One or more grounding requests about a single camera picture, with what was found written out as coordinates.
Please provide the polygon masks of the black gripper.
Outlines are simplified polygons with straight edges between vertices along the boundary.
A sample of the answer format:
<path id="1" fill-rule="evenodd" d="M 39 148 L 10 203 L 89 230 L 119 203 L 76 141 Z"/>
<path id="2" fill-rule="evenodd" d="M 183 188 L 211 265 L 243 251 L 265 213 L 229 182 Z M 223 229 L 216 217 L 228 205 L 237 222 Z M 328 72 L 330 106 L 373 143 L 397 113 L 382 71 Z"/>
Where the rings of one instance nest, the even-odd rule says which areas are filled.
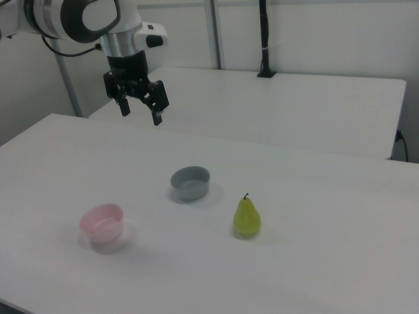
<path id="1" fill-rule="evenodd" d="M 169 106 L 164 83 L 151 82 L 144 51 L 128 57 L 108 57 L 110 70 L 103 75 L 108 98 L 115 100 L 122 116 L 130 114 L 126 96 L 139 98 L 151 111 L 153 124 L 162 123 L 162 113 Z"/>

